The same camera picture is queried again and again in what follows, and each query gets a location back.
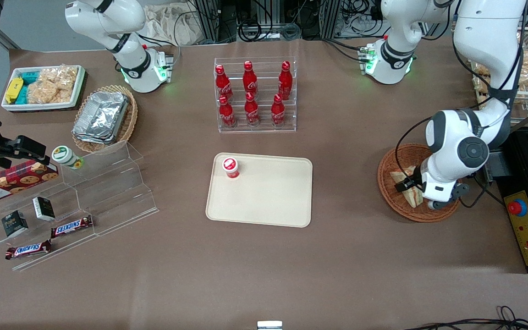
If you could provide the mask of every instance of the red cookie box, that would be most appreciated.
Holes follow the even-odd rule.
[[[42,165],[35,160],[0,171],[0,199],[17,194],[58,177],[56,166]]]

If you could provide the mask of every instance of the table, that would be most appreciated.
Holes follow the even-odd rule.
[[[299,61],[297,132],[219,134],[214,57],[289,54]],[[400,330],[496,318],[496,305],[528,319],[528,275],[503,207],[484,196],[473,209],[421,224],[380,196],[378,163],[402,133],[475,101],[449,39],[422,42],[417,56],[401,83],[385,86],[321,42],[184,48],[172,83],[136,94],[140,117],[130,142],[145,157],[143,177],[160,212],[24,272],[10,271],[0,251],[0,330],[254,329],[266,319],[287,330]],[[107,51],[12,50],[10,57],[12,69],[80,64],[90,74],[86,95],[124,84]],[[73,145],[74,116],[0,109],[1,131],[49,149]],[[422,130],[408,141],[422,142]],[[208,220],[219,152],[310,159],[310,225]]]

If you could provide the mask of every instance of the wicker basket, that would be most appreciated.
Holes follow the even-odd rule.
[[[127,88],[124,88],[122,86],[115,86],[113,84],[111,86],[101,87],[97,89],[94,93],[96,92],[120,92],[128,96],[130,102],[127,105],[126,115],[124,116],[123,121],[121,122],[121,127],[119,129],[119,133],[117,134],[117,140],[115,142],[129,140],[130,137],[132,137],[132,133],[134,132],[134,126],[136,125],[136,120],[138,119],[138,105],[136,104],[136,100],[134,99],[132,93]],[[75,123],[79,119],[81,113],[83,112],[84,105],[87,103],[91,95],[93,95],[93,93],[91,93],[89,96],[87,96],[84,101],[82,101],[81,106],[79,107],[79,112],[77,113],[75,118]],[[96,152],[110,145],[84,142],[76,138],[74,135],[73,140],[75,140],[75,144],[79,147],[80,150],[90,153]]]
[[[429,156],[431,156],[431,150],[423,144],[409,143],[403,144],[398,148],[398,159],[403,168],[412,165],[419,166]],[[390,176],[390,172],[394,171],[400,171],[400,169],[396,165],[393,148],[380,161],[378,166],[378,185],[388,205],[398,212],[399,215],[421,223],[434,223],[448,218],[457,209],[459,201],[450,203],[443,209],[436,211],[427,206],[426,200],[413,209],[405,200],[403,194],[397,192],[396,188],[394,188],[396,182]]]

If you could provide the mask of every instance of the clear acrylic shelf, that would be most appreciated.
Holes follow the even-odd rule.
[[[83,157],[79,170],[59,166],[61,176],[0,200],[0,253],[8,247],[37,244],[50,239],[50,229],[92,215],[93,226],[52,239],[52,252],[10,260],[13,270],[24,270],[62,252],[118,230],[147,215],[158,212],[152,191],[144,184],[140,173],[141,154],[128,142]],[[56,219],[36,218],[32,199],[48,198]],[[23,213],[28,230],[6,238],[1,219],[15,210]]]
[[[246,119],[246,112],[243,109],[246,103],[246,92],[243,89],[243,63],[252,61],[253,71],[258,77],[258,112],[260,114],[260,125],[251,127]],[[281,73],[283,61],[291,63],[291,73],[293,75],[293,87],[291,98],[283,101],[285,105],[285,124],[275,128],[272,125],[272,115],[270,108],[274,100],[274,95],[278,93],[278,75]],[[226,127],[222,125],[219,111],[219,94],[215,79],[216,65],[223,65],[225,73],[231,82],[233,91],[233,101],[229,102],[233,107],[233,114],[237,121],[236,127]],[[217,126],[220,133],[264,133],[264,132],[295,132],[297,129],[297,61],[294,56],[284,57],[264,57],[264,58],[216,58],[213,71],[214,104],[217,114]]]

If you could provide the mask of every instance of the coca-cola bottle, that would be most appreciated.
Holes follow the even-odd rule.
[[[282,104],[282,97],[280,94],[274,96],[274,103],[272,103],[272,124],[275,127],[282,127],[285,124],[285,105]]]
[[[280,94],[283,100],[289,99],[292,87],[293,75],[291,74],[291,63],[286,60],[282,63],[282,71],[278,76],[278,94]]]
[[[215,66],[215,73],[217,78],[215,78],[215,84],[217,85],[217,92],[220,96],[226,96],[227,100],[231,102],[233,100],[233,92],[231,90],[231,82],[226,75],[224,66],[219,64]]]
[[[237,121],[233,116],[233,108],[228,104],[227,96],[220,96],[220,117],[221,124],[225,127],[237,126]]]
[[[252,92],[246,93],[246,104],[243,108],[246,111],[247,124],[255,127],[260,124],[260,115],[258,115],[258,103],[254,100],[255,96]]]
[[[258,78],[256,77],[256,73],[252,71],[252,63],[251,61],[246,61],[243,63],[243,88],[247,92],[253,93],[254,98],[258,98]]]

